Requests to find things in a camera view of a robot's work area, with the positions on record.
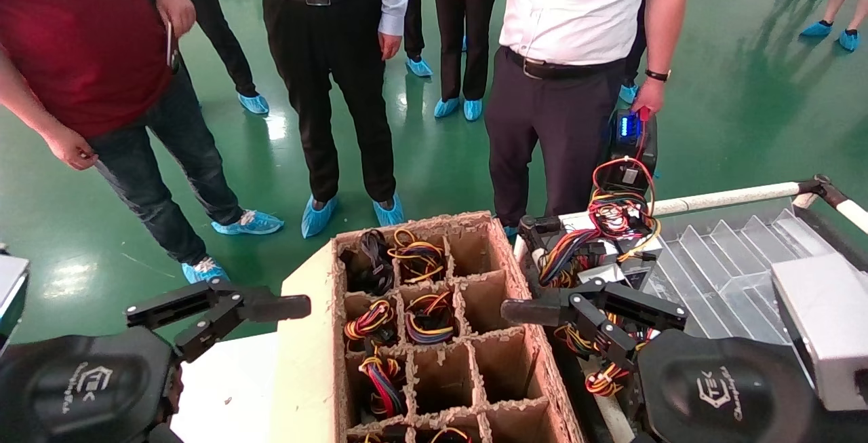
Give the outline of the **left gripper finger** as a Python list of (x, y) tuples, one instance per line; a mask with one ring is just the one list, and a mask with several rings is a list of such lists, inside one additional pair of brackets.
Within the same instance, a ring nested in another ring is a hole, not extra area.
[(192, 363), (222, 341), (241, 324), (276, 323), (310, 316), (312, 302), (307, 295), (274, 296), (230, 294), (211, 302), (194, 326), (176, 336), (176, 356)]
[(196, 282), (126, 309), (126, 326), (164, 328), (215, 307), (221, 298), (241, 294), (228, 280)]

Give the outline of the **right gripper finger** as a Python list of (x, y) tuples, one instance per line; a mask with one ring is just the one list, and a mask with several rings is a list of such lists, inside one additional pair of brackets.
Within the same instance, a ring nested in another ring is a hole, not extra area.
[(682, 331), (686, 326), (688, 312), (680, 304), (616, 282), (590, 280), (589, 287), (592, 303), (604, 312), (657, 331)]
[(637, 307), (635, 291), (546, 291), (540, 298), (506, 298), (501, 317), (512, 324), (558, 326), (570, 324), (580, 338), (596, 348), (599, 355), (623, 370), (635, 369), (637, 344), (622, 328), (611, 322), (607, 312), (625, 313)]

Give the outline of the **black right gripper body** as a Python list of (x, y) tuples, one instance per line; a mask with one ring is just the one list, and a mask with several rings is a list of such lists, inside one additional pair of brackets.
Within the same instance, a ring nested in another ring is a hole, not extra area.
[(821, 409), (787, 345), (667, 330), (636, 364), (642, 419), (661, 442), (802, 442)]

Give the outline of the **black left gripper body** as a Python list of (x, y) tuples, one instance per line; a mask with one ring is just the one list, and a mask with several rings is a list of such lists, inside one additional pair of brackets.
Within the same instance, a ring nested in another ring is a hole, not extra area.
[(174, 348), (146, 328), (4, 348), (3, 442), (178, 442)]

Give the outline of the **white-shirted man left hand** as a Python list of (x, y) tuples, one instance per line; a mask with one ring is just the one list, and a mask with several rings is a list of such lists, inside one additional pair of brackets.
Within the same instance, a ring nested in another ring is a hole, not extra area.
[(633, 100), (632, 111), (638, 112), (646, 108), (651, 115), (659, 112), (665, 103), (666, 88), (667, 82), (651, 77), (646, 78)]

